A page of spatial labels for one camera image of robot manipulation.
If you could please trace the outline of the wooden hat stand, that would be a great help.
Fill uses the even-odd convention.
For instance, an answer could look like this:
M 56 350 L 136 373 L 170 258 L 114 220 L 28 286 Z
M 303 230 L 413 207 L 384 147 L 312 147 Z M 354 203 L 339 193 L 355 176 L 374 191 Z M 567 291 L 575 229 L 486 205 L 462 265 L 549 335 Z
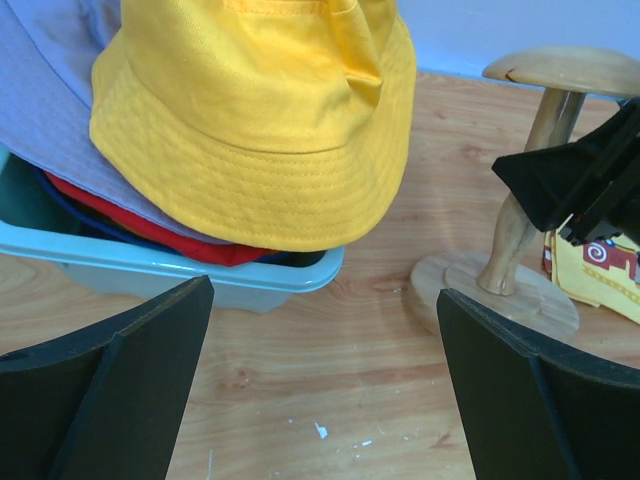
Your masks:
M 575 45 L 521 49 L 485 67 L 486 78 L 538 86 L 544 93 L 525 149 L 563 149 L 589 94 L 630 99 L 639 93 L 639 62 L 615 50 Z M 436 302 L 450 288 L 508 319 L 561 341 L 580 326 L 573 302 L 521 260 L 538 231 L 558 228 L 575 173 L 559 160 L 526 166 L 521 156 L 503 161 L 510 190 L 497 217 L 490 253 L 450 251 L 422 258 L 410 275 L 410 304 L 432 334 L 440 331 Z

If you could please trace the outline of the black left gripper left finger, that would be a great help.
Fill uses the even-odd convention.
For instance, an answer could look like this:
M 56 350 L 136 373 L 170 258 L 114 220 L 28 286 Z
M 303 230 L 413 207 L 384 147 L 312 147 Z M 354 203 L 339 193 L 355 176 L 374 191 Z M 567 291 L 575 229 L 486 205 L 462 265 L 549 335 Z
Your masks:
M 213 298 L 209 278 L 193 278 L 2 355 L 2 478 L 165 478 Z

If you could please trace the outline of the yellow cartoon print cloth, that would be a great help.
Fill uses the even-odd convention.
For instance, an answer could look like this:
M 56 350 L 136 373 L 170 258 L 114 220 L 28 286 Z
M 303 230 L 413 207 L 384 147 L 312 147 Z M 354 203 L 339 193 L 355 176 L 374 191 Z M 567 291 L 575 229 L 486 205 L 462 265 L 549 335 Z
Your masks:
M 542 267 L 569 298 L 639 322 L 639 247 L 628 237 L 573 246 L 547 232 Z

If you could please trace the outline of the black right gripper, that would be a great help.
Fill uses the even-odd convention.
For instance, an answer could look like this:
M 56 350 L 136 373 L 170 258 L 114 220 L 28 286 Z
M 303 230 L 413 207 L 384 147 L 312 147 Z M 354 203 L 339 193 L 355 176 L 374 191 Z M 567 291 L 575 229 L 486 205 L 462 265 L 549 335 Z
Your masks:
M 493 172 L 540 231 L 573 245 L 639 242 L 639 99 L 576 142 L 497 158 Z

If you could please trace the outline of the lavender bucket hat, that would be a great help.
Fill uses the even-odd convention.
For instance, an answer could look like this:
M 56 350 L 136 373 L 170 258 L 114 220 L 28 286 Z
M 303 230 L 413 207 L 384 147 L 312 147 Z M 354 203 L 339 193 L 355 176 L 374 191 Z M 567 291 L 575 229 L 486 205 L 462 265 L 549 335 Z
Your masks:
M 121 26 L 118 1 L 1 4 L 1 142 L 92 209 L 138 234 L 218 239 L 172 219 L 139 193 L 89 138 L 91 70 Z

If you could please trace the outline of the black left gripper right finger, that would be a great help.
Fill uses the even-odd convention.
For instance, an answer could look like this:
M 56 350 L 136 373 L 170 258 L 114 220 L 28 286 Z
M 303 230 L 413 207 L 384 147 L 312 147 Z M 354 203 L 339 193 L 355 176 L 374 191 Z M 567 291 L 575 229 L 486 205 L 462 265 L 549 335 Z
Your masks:
M 437 317 L 478 479 L 636 479 L 639 371 L 454 289 Z

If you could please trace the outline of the light teal plastic bin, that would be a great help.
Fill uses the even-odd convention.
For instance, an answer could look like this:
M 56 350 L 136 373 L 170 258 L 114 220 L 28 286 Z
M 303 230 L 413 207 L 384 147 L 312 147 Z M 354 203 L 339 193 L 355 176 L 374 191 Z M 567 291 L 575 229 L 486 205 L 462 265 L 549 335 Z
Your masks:
M 1 250 L 50 261 L 74 282 L 103 294 L 148 299 L 206 275 L 217 308 L 266 313 L 291 296 L 328 285 L 344 248 L 297 254 L 297 265 L 248 263 L 223 267 L 142 246 L 86 236 L 80 224 L 45 192 L 32 167 L 1 152 Z

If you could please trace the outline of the yellow bucket hat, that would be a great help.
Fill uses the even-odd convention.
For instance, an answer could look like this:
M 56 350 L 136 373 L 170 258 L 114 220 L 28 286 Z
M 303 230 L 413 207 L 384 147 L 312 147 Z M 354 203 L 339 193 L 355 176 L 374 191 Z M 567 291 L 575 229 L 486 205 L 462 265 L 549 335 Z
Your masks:
M 393 1 L 125 1 L 92 68 L 89 134 L 187 227 L 326 250 L 394 201 L 416 76 Z

